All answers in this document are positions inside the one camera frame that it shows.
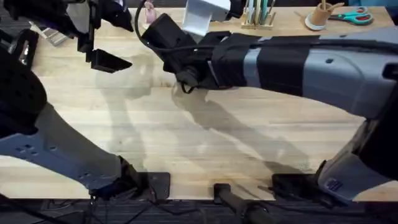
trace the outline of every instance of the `pencil holder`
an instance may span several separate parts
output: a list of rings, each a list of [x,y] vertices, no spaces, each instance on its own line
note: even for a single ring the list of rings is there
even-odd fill
[[[305,25],[311,30],[322,30],[325,28],[327,20],[333,13],[333,9],[329,10],[332,6],[332,4],[326,3],[326,10],[324,10],[322,3],[320,3],[314,12],[305,18]]]

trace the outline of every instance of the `black strap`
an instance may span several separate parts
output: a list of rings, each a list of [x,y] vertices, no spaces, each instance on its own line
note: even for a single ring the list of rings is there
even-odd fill
[[[319,36],[273,37],[267,43],[312,42]],[[263,47],[257,58],[261,88],[290,95],[303,95],[303,71],[308,47]]]
[[[244,77],[244,58],[249,51],[249,44],[254,43],[260,37],[232,34],[231,37],[222,41],[214,51],[211,65],[219,86],[246,86]],[[230,45],[245,44],[247,47],[230,47]]]

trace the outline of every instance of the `wooden tabletop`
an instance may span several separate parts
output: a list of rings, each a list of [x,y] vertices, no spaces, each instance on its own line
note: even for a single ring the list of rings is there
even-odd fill
[[[158,10],[182,20],[183,9]],[[370,26],[330,21],[321,32],[300,21],[312,7],[274,10],[274,30],[241,30],[234,19],[215,22],[211,30],[317,35],[393,26],[383,7],[369,8],[375,18]],[[57,48],[40,40],[33,70],[49,102],[95,144],[138,170],[170,172],[170,198],[209,199],[214,183],[227,182],[244,198],[273,199],[259,187],[270,186],[273,173],[314,173],[363,121],[323,103],[253,88],[184,95],[135,34],[107,22],[95,44],[134,65],[115,74],[95,71],[76,51],[76,40]],[[0,192],[14,198],[88,198],[79,183],[10,157],[0,157]],[[356,200],[398,200],[398,184],[368,190]]]

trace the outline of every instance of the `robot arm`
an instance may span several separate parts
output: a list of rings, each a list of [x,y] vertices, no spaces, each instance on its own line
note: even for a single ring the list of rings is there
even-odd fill
[[[86,54],[86,62],[91,62],[93,69],[113,73],[131,66],[104,50],[93,50],[95,29],[101,27],[101,19],[133,32],[125,1],[4,0],[4,8],[15,20],[26,17],[69,38],[77,37],[78,51]]]
[[[143,188],[122,157],[110,154],[69,126],[47,102],[39,79],[0,49],[0,154],[16,157],[83,184],[109,199]]]
[[[273,177],[276,194],[332,207],[398,179],[396,151],[384,144],[393,145],[391,133],[397,129],[393,119],[398,107],[397,35],[396,27],[308,37],[210,32],[196,44],[163,14],[142,40],[186,93],[193,90],[186,90],[186,85],[209,90],[250,86],[317,100],[367,118],[355,137],[335,158],[324,162],[316,175]]]

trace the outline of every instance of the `pink object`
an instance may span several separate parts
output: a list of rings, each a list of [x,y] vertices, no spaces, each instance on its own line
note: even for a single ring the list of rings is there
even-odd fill
[[[153,5],[152,0],[147,0],[145,2],[145,14],[147,16],[147,24],[151,24],[157,19],[155,6]]]

